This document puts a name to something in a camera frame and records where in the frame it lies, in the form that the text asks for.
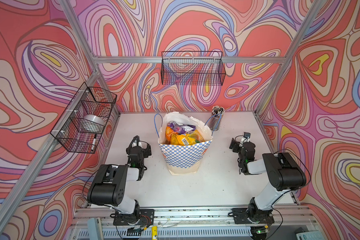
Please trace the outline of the checkered paper bag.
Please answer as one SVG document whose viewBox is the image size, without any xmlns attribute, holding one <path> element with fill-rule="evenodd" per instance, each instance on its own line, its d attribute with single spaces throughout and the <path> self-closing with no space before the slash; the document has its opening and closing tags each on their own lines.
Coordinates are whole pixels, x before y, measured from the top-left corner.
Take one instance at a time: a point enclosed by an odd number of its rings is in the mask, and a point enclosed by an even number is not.
<svg viewBox="0 0 360 240">
<path fill-rule="evenodd" d="M 179 112 L 171 112 L 162 117 L 162 123 L 159 127 L 155 127 L 159 148 L 171 175 L 193 174 L 198 171 L 202 159 L 214 137 L 213 134 L 215 131 L 212 131 L 208 126 L 209 119 L 204 123 L 194 117 L 188 117 Z M 195 126 L 205 141 L 191 146 L 166 144 L 165 131 L 169 122 Z"/>
</svg>

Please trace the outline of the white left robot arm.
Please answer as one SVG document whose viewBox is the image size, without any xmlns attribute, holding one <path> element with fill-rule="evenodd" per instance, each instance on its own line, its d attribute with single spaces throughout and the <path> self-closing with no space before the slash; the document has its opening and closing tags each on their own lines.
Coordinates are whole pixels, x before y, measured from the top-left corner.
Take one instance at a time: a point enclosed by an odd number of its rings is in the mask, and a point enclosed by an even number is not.
<svg viewBox="0 0 360 240">
<path fill-rule="evenodd" d="M 152 155 L 151 146 L 135 136 L 126 148 L 125 165 L 101 165 L 87 193 L 89 204 L 109 207 L 126 216 L 141 215 L 137 200 L 125 195 L 127 182 L 141 181 L 145 171 L 145 159 Z"/>
</svg>

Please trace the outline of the purple berries snack bag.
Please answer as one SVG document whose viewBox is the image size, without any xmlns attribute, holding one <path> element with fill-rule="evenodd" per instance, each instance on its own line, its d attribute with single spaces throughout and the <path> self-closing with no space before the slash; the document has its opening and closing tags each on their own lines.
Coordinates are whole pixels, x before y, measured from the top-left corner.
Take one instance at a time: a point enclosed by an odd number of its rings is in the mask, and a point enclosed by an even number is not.
<svg viewBox="0 0 360 240">
<path fill-rule="evenodd" d="M 169 122 L 167 126 L 177 134 L 188 134 L 196 130 L 193 125 L 184 125 L 177 122 Z"/>
</svg>

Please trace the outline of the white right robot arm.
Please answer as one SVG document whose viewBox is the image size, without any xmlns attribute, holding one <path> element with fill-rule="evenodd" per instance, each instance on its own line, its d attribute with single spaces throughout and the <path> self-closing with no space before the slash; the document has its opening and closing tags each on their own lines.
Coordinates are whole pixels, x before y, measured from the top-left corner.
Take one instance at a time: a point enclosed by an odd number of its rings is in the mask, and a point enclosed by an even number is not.
<svg viewBox="0 0 360 240">
<path fill-rule="evenodd" d="M 261 175 L 266 173 L 269 183 L 259 195 L 250 200 L 245 213 L 255 222 L 269 216 L 274 204 L 285 194 L 303 188 L 307 183 L 306 174 L 289 153 L 266 153 L 255 159 L 256 145 L 248 140 L 232 139 L 229 148 L 239 155 L 239 173 Z"/>
</svg>

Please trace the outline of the yellow mango snack bag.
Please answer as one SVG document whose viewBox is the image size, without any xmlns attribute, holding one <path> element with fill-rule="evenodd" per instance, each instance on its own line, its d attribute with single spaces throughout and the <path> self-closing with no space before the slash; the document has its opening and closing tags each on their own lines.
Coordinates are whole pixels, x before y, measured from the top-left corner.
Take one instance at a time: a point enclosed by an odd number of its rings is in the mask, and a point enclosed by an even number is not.
<svg viewBox="0 0 360 240">
<path fill-rule="evenodd" d="M 170 139 L 170 144 L 177 146 L 191 146 L 204 141 L 205 140 L 199 131 L 195 130 L 186 134 L 173 134 Z"/>
</svg>

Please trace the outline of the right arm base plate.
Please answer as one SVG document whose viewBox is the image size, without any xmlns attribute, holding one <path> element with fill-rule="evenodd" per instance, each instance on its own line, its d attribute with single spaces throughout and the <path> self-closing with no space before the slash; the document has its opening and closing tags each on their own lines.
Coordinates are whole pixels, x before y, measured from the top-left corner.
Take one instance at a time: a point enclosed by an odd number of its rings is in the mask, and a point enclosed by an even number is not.
<svg viewBox="0 0 360 240">
<path fill-rule="evenodd" d="M 235 224 L 263 224 L 272 225 L 275 220 L 272 211 L 249 210 L 248 208 L 233 208 L 229 217 L 234 218 Z"/>
</svg>

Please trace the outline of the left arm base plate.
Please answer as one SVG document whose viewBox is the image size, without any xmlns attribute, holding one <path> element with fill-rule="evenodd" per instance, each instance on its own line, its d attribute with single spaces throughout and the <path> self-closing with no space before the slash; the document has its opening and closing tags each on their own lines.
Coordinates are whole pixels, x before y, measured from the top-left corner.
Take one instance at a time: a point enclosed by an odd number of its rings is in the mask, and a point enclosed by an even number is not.
<svg viewBox="0 0 360 240">
<path fill-rule="evenodd" d="M 110 217 L 114 220 L 114 226 L 140 226 L 140 227 L 149 227 L 154 223 L 155 210 L 154 209 L 142 209 L 135 210 L 134 213 L 120 214 L 115 211 L 110 214 Z"/>
</svg>

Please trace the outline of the orange snack bag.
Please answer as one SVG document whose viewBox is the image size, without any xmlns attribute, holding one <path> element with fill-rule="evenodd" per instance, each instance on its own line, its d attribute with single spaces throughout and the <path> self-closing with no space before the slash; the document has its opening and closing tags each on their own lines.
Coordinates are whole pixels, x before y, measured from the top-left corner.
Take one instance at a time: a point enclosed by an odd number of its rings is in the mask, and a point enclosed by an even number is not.
<svg viewBox="0 0 360 240">
<path fill-rule="evenodd" d="M 166 144 L 171 143 L 172 134 L 173 134 L 173 130 L 169 126 L 166 126 L 166 131 L 165 131 Z"/>
</svg>

